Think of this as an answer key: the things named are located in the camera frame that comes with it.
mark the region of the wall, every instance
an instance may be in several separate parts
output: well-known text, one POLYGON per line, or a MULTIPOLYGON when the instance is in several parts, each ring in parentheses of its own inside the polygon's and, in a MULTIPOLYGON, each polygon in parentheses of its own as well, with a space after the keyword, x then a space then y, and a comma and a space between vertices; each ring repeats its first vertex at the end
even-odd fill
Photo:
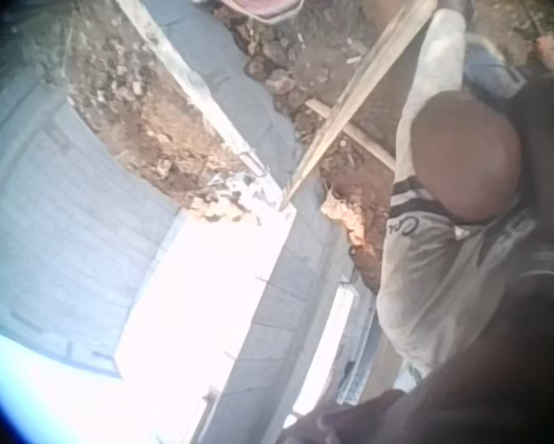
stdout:
MULTIPOLYGON (((302 149, 291 122, 263 85, 243 74, 246 56, 229 32, 189 0, 119 0, 180 86, 256 172, 268 201, 282 189, 302 149)), ((246 340, 205 429, 204 443, 257 444, 275 435, 297 398, 351 261, 341 228, 319 211, 324 190, 312 175, 293 199, 297 216, 268 276, 246 340)))
POLYGON ((0 333, 116 374, 113 355, 177 206, 126 171, 31 67, 0 91, 0 333))

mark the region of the concrete block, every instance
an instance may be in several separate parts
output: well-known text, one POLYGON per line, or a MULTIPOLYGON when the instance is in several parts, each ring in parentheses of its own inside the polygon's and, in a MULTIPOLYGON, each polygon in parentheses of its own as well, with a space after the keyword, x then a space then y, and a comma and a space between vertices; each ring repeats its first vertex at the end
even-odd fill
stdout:
POLYGON ((209 84, 209 89, 235 128, 254 147, 268 132, 272 122, 265 108, 249 91, 248 81, 252 80, 234 73, 220 83, 209 84))
POLYGON ((294 138, 283 138, 277 128, 271 124, 254 148, 256 155, 266 165, 271 176, 281 188, 284 188, 297 166, 294 138))
POLYGON ((304 306, 304 302, 268 284, 252 322, 269 327, 295 330, 304 306))
POLYGON ((242 444, 263 410, 266 388, 224 393, 219 398, 203 444, 242 444))
POLYGON ((313 271, 317 271, 322 260, 324 239, 318 239, 298 213, 291 227, 285 248, 301 259, 313 271))
MULTIPOLYGON (((169 25, 164 29, 164 33, 186 64, 204 78, 216 71, 225 71, 222 77, 229 77, 236 65, 233 59, 243 57, 243 54, 232 53, 239 50, 233 45, 233 38, 227 31, 226 35, 219 32, 214 39, 210 38, 205 34, 217 34, 217 30, 202 25, 198 17, 169 25)), ((238 70, 241 70, 245 63, 244 59, 240 62, 238 70)))
POLYGON ((283 249, 268 282, 278 289, 306 301, 312 289, 314 273, 295 254, 283 249))
POLYGON ((293 196, 293 206, 301 213, 308 224, 314 220, 315 214, 326 198, 326 192, 322 185, 319 173, 314 171, 293 196))
POLYGON ((268 387, 277 378, 282 364, 282 360, 272 359, 268 361, 238 360, 233 366, 223 392, 232 393, 268 387))
POLYGON ((192 16, 203 14, 190 1, 142 0, 142 3, 159 26, 181 23, 192 16))
POLYGON ((293 339, 293 333, 274 327, 252 324, 239 359, 262 361, 283 359, 293 339))

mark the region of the wooden board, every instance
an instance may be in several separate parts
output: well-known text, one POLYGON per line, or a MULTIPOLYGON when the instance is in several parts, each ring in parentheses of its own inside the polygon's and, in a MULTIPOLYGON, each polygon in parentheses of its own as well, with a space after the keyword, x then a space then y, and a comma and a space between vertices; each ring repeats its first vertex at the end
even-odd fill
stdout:
MULTIPOLYGON (((317 99, 310 99, 305 102, 305 105, 313 110, 317 115, 328 118, 332 113, 329 106, 324 105, 317 99)), ((365 134, 362 130, 355 127, 351 123, 347 123, 342 130, 355 142, 359 143, 365 151, 370 153, 379 162, 388 167, 392 172, 396 168, 396 160, 394 156, 388 153, 379 143, 371 140, 371 138, 365 134)))
POLYGON ((330 144, 436 9, 437 0, 412 0, 389 23, 337 100, 330 117, 315 135, 314 141, 293 174, 290 186, 285 191, 281 208, 290 202, 293 194, 318 164, 330 144))

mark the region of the soil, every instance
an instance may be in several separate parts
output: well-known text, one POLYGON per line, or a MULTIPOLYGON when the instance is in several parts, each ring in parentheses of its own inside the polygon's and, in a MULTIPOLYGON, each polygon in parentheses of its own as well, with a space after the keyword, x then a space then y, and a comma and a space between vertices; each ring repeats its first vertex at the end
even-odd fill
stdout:
MULTIPOLYGON (((217 3, 212 11, 251 58, 248 75, 266 81, 278 69, 294 80, 293 89, 288 85, 270 91, 276 94, 275 108, 295 122, 299 140, 308 145, 321 119, 302 107, 303 100, 313 96, 333 105, 403 4, 398 0, 306 0, 297 17, 273 27, 217 3)), ((554 0, 476 0, 473 28, 493 41, 525 75, 540 75, 546 69, 534 45, 540 35, 554 33, 554 0)), ((424 36, 422 31, 414 39, 352 119, 392 154, 424 36)), ((333 143, 320 171, 331 190, 323 211, 345 224, 352 259, 365 284, 376 293, 393 175, 344 135, 333 143)))
POLYGON ((56 33, 33 31, 32 56, 43 62, 48 81, 68 86, 69 101, 112 155, 195 216, 248 216, 226 185, 245 166, 117 4, 78 1, 58 18, 56 33))

